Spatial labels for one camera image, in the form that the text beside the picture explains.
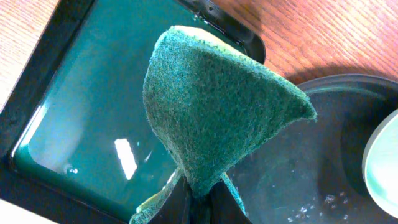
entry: water droplet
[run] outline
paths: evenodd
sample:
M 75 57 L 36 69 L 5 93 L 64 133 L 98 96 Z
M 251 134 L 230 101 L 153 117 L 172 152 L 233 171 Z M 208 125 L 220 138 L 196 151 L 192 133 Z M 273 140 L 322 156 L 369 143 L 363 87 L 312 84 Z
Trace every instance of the water droplet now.
M 333 203 L 335 201 L 335 196 L 334 195 L 326 195 L 325 197 L 325 202 L 330 204 Z

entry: sponge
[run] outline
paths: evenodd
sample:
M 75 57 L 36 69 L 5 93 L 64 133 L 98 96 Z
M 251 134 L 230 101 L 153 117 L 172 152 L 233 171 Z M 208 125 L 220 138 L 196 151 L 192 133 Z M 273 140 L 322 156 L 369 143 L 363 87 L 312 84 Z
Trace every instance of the sponge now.
M 180 168 L 177 168 L 174 171 L 174 175 L 171 178 L 170 182 L 168 182 L 166 186 L 159 193 L 155 194 L 151 198 L 148 198 L 144 203 L 142 203 L 140 206 L 137 207 L 137 213 L 133 215 L 132 218 L 130 219 L 130 224 L 148 223 L 151 220 L 151 218 L 154 217 L 155 214 L 160 210 L 163 203 L 166 201 L 167 197 L 174 189 L 174 186 L 177 184 L 182 174 L 183 174 L 182 170 Z M 238 191 L 236 190 L 235 186 L 232 184 L 227 174 L 224 173 L 221 176 L 221 178 L 228 187 L 232 196 L 235 198 L 235 201 L 239 205 L 242 212 L 246 214 L 242 199 L 239 196 Z
M 281 128 L 317 115 L 295 85 L 212 34 L 184 26 L 157 41 L 143 97 L 153 132 L 195 198 Z

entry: white bowl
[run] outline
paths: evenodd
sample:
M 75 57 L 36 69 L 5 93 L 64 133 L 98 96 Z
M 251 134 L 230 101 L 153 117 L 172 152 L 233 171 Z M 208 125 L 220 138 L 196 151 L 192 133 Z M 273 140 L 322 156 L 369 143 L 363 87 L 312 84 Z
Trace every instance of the white bowl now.
M 398 218 L 398 110 L 370 137 L 363 155 L 362 173 L 373 200 Z

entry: wood grain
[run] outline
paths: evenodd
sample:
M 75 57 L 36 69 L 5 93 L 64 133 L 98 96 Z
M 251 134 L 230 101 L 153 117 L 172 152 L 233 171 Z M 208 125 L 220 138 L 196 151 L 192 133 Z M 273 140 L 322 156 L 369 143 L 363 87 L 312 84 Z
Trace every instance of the wood grain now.
M 58 0 L 0 0 L 0 111 Z
M 340 73 L 398 80 L 396 0 L 213 0 L 256 31 L 294 83 Z M 0 108 L 58 0 L 0 0 Z
M 214 0 L 256 31 L 265 65 L 294 83 L 341 73 L 398 80 L 396 0 Z

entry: black dish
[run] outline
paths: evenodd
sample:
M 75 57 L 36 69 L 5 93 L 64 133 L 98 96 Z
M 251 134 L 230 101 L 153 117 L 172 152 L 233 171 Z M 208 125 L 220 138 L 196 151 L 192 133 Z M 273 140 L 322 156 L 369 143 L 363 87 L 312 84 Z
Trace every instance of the black dish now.
M 336 75 L 299 85 L 318 121 L 282 130 L 229 170 L 253 223 L 398 223 L 368 194 L 365 145 L 398 108 L 398 83 Z

